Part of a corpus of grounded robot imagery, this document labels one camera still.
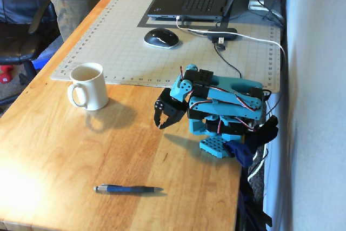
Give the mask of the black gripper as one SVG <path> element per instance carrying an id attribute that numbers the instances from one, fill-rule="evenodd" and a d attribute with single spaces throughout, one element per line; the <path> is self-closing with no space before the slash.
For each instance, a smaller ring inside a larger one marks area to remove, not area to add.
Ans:
<path id="1" fill-rule="evenodd" d="M 170 89 L 164 89 L 154 105 L 154 122 L 157 127 L 164 129 L 179 121 L 179 114 L 184 115 L 187 112 L 187 102 L 179 101 L 170 96 Z M 167 116 L 164 123 L 161 123 L 162 113 Z"/>

